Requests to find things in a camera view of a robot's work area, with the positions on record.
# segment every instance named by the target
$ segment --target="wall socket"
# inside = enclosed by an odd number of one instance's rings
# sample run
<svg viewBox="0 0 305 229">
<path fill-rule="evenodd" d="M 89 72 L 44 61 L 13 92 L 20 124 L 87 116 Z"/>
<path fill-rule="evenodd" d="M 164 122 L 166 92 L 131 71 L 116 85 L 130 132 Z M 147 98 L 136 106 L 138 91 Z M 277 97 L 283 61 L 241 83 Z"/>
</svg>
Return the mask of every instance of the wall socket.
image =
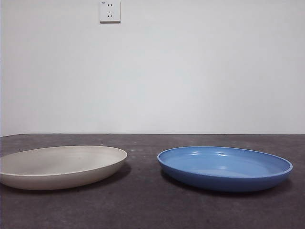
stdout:
<svg viewBox="0 0 305 229">
<path fill-rule="evenodd" d="M 100 2 L 100 23 L 121 22 L 121 0 Z"/>
</svg>

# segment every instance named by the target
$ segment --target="dark gray table surface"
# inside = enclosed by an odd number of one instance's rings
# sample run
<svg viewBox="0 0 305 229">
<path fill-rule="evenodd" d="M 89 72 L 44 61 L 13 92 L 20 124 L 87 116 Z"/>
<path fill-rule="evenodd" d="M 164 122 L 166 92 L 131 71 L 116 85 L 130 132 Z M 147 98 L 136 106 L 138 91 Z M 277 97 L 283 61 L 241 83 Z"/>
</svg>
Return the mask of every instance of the dark gray table surface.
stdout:
<svg viewBox="0 0 305 229">
<path fill-rule="evenodd" d="M 128 158 L 113 176 L 83 187 L 26 191 L 1 185 L 1 229 L 305 228 L 305 135 L 13 135 L 1 138 L 1 156 L 76 145 L 113 146 Z M 207 191 L 161 171 L 157 154 L 178 146 L 258 150 L 288 159 L 294 169 L 269 190 Z"/>
</svg>

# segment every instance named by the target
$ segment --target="bamboo fiber plate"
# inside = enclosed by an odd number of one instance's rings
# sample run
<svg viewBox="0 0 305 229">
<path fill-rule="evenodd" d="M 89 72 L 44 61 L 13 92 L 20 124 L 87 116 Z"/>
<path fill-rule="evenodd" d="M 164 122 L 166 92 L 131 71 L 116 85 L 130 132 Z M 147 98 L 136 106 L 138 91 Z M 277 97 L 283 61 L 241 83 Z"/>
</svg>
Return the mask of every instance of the bamboo fiber plate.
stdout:
<svg viewBox="0 0 305 229">
<path fill-rule="evenodd" d="M 118 171 L 127 157 L 105 146 L 61 146 L 23 151 L 0 158 L 0 182 L 28 190 L 87 185 Z"/>
</svg>

